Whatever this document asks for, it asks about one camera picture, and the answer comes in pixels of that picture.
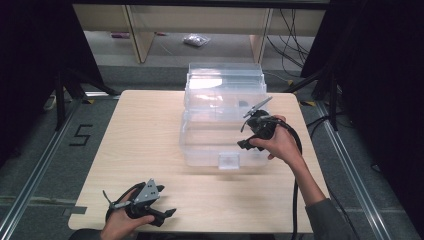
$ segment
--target gray carpet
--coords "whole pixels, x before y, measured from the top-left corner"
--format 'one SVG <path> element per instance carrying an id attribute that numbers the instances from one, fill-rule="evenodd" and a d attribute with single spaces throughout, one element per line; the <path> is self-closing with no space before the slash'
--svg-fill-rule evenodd
<path id="1" fill-rule="evenodd" d="M 184 90 L 187 74 L 186 68 L 104 66 L 99 68 L 106 85 L 119 91 L 126 89 Z M 299 81 L 298 78 L 283 71 L 264 72 L 266 72 L 265 79 L 269 92 L 281 92 L 286 89 L 288 87 L 286 81 L 289 79 Z M 299 101 L 312 100 L 310 93 L 313 87 L 314 83 L 299 90 L 297 92 Z M 97 91 L 87 85 L 84 85 L 84 88 L 87 91 Z M 72 231 L 67 226 L 69 218 L 67 210 L 78 198 L 116 103 L 117 100 L 95 100 L 92 104 L 82 104 L 78 108 L 12 239 L 67 239 L 69 237 Z M 319 118 L 316 107 L 301 106 L 300 108 L 306 123 Z M 360 136 L 349 125 L 349 120 L 346 116 L 340 116 L 338 122 L 339 133 L 344 144 L 372 199 L 381 211 L 393 239 L 419 239 L 390 186 L 380 173 L 370 168 L 372 158 L 366 147 L 362 145 Z M 83 142 L 83 139 L 74 137 L 81 124 L 92 125 L 80 130 L 81 134 L 88 134 L 90 138 L 85 146 L 70 146 L 73 143 Z M 20 192 L 47 146 L 55 127 L 54 110 L 40 115 L 36 126 L 29 134 L 27 141 L 22 144 L 21 155 L 10 159 L 0 169 L 0 217 L 3 217 L 11 206 L 10 199 Z M 346 209 L 360 238 L 376 239 L 323 125 L 317 128 L 312 141 L 328 186 Z M 277 239 L 288 239 L 287 237 L 286 234 L 276 235 Z M 313 237 L 307 234 L 303 239 L 313 239 Z"/>

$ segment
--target dark sleeve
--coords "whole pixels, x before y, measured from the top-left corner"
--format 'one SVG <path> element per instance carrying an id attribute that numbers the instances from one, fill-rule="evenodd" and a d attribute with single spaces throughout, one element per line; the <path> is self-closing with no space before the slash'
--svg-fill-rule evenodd
<path id="1" fill-rule="evenodd" d="M 101 240 L 100 230 L 79 229 L 71 235 L 69 240 Z"/>
<path id="2" fill-rule="evenodd" d="M 330 199 L 306 207 L 315 239 L 357 239 L 352 228 L 342 218 Z"/>

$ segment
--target hand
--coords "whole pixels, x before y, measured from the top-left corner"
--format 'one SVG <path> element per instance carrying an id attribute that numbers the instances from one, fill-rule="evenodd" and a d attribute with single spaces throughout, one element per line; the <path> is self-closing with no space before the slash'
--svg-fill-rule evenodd
<path id="1" fill-rule="evenodd" d="M 274 117 L 286 121 L 286 118 L 280 115 Z M 260 138 L 252 138 L 249 143 L 253 146 L 263 147 L 270 152 L 268 159 L 271 160 L 274 157 L 284 160 L 289 166 L 292 166 L 299 159 L 302 159 L 302 155 L 296 145 L 296 141 L 289 131 L 278 125 L 275 128 L 274 136 L 269 140 Z"/>
<path id="2" fill-rule="evenodd" d="M 122 202 L 128 200 L 133 191 L 129 192 Z M 118 240 L 134 233 L 139 226 L 151 223 L 155 220 L 152 215 L 147 215 L 141 218 L 132 219 L 127 216 L 124 208 L 113 211 L 106 222 L 105 227 L 100 233 L 102 240 Z"/>

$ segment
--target wooden table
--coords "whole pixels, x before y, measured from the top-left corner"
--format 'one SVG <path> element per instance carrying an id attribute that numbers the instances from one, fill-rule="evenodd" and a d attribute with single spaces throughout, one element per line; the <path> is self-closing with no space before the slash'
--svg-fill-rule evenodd
<path id="1" fill-rule="evenodd" d="M 297 131 L 303 156 L 318 185 L 327 193 L 320 166 L 297 99 L 289 93 L 270 93 L 271 114 L 284 115 Z M 102 229 L 108 202 L 135 183 L 154 178 L 164 185 L 152 207 L 177 208 L 161 227 L 140 231 L 282 233 L 292 232 L 294 177 L 280 160 L 263 167 L 219 170 L 185 164 L 178 140 L 184 110 L 183 91 L 125 91 L 116 106 L 76 206 L 71 229 Z M 312 232 L 301 194 L 298 232 Z"/>

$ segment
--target transparent plastic container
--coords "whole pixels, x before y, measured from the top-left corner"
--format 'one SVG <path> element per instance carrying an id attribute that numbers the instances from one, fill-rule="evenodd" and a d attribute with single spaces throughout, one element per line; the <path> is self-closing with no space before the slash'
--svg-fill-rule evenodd
<path id="1" fill-rule="evenodd" d="M 180 132 L 186 163 L 220 169 L 266 165 L 266 151 L 237 145 L 253 135 L 249 128 L 241 133 L 243 115 L 266 98 L 259 64 L 190 64 Z"/>

